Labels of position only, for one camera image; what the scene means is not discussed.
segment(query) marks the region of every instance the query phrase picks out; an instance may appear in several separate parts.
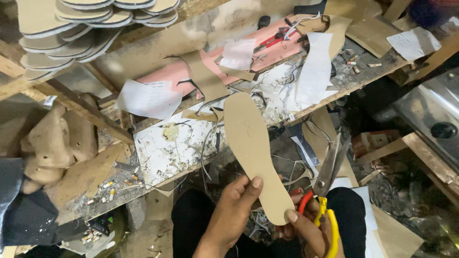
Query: metal container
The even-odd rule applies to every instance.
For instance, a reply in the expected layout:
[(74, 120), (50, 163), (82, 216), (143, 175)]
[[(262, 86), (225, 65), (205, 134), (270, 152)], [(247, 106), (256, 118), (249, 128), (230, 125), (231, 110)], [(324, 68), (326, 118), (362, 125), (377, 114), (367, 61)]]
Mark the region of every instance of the metal container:
[(392, 106), (459, 173), (459, 68), (422, 83)]

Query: black pants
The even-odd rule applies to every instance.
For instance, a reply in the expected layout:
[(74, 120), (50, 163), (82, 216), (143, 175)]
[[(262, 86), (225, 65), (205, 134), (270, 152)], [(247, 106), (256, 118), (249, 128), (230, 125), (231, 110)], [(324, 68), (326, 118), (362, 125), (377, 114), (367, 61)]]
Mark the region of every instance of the black pants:
[[(327, 194), (327, 208), (335, 211), (336, 220), (347, 258), (365, 257), (365, 206), (362, 198), (351, 189), (338, 187)], [(190, 258), (206, 231), (215, 208), (212, 200), (199, 190), (188, 190), (172, 209), (174, 258)], [(242, 234), (226, 257), (241, 258), (299, 258), (301, 247), (298, 239), (279, 239), (267, 247)]]

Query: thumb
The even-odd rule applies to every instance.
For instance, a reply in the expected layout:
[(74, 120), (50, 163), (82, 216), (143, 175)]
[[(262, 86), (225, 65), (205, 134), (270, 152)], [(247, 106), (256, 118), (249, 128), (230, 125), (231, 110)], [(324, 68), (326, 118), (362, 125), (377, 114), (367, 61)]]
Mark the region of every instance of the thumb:
[(242, 193), (239, 203), (243, 208), (250, 209), (252, 204), (258, 199), (263, 188), (263, 180), (256, 176)]
[(306, 239), (307, 243), (310, 247), (312, 247), (312, 250), (316, 253), (316, 255), (324, 257), (326, 254), (326, 246), (320, 229), (316, 227), (311, 220), (294, 210), (286, 210), (285, 216), (298, 233)]

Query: fingernail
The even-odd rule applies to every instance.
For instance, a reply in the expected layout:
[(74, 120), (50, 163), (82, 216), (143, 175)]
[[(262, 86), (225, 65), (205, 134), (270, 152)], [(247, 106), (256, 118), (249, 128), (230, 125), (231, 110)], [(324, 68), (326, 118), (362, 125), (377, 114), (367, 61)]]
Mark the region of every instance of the fingernail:
[(256, 176), (256, 177), (252, 180), (252, 185), (253, 185), (253, 187), (255, 187), (255, 188), (260, 187), (260, 185), (261, 185), (261, 177)]
[(298, 220), (298, 214), (293, 210), (287, 210), (285, 213), (290, 222), (295, 223)]

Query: person's left hand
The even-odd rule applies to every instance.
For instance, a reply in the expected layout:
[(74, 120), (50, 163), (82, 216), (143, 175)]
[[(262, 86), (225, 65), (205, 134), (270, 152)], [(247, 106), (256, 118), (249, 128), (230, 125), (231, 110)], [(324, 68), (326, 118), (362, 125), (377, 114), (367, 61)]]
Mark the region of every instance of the person's left hand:
[(225, 256), (244, 231), (251, 206), (260, 196), (262, 188), (260, 177), (250, 181), (245, 175), (225, 187), (194, 258)]

